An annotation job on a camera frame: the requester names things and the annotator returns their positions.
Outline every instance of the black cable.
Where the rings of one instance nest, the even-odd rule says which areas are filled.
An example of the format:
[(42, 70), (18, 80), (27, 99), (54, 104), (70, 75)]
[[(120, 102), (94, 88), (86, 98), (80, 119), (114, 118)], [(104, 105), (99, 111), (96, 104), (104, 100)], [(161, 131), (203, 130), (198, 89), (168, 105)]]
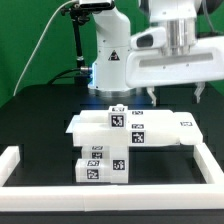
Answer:
[(73, 69), (68, 69), (68, 70), (65, 70), (61, 73), (59, 73), (58, 75), (56, 75), (53, 79), (51, 79), (47, 85), (52, 85), (54, 83), (55, 80), (57, 80), (59, 77), (63, 76), (63, 75), (66, 75), (68, 73), (71, 73), (71, 72), (80, 72), (80, 68), (73, 68)]
[(72, 76), (62, 76), (62, 77), (57, 77), (55, 78), (54, 81), (58, 80), (58, 79), (71, 79), (71, 78), (85, 78), (88, 79), (90, 78), (90, 75), (72, 75)]

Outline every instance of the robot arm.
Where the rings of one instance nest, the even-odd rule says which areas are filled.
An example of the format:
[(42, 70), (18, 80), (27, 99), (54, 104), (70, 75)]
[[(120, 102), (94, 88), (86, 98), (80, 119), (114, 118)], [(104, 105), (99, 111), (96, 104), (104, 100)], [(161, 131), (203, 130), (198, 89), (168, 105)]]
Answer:
[(139, 4), (148, 7), (144, 13), (151, 27), (131, 38), (128, 86), (150, 88), (224, 78), (224, 37), (196, 38), (201, 0), (142, 0)]

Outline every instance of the white plastic casing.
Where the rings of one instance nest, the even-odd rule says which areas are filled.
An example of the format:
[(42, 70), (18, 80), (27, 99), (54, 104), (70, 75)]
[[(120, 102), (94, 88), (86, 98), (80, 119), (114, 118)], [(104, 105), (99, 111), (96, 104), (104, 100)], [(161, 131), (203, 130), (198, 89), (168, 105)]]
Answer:
[(197, 83), (224, 78), (224, 37), (203, 38), (185, 56), (159, 50), (133, 51), (126, 65), (129, 87)]

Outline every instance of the white foam block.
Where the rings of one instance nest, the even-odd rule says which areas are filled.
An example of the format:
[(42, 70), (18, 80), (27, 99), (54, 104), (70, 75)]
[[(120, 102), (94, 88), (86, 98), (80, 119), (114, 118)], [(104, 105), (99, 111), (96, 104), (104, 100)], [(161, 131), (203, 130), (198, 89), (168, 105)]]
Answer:
[(0, 156), (0, 186), (7, 181), (20, 161), (19, 147), (9, 146)]
[(203, 135), (191, 113), (178, 112), (175, 117), (179, 124), (180, 143), (183, 145), (198, 145), (203, 142)]
[(204, 143), (194, 147), (194, 159), (207, 184), (224, 184), (224, 173)]

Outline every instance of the white frame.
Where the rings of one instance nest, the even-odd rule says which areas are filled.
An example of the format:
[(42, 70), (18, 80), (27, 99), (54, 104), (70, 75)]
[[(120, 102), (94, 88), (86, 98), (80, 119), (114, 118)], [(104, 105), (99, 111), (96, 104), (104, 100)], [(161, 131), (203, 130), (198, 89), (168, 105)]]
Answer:
[[(207, 184), (1, 187), (0, 211), (224, 209), (224, 174), (204, 143), (194, 147), (194, 159)], [(19, 161), (19, 148), (8, 147), (0, 157), (2, 180)]]

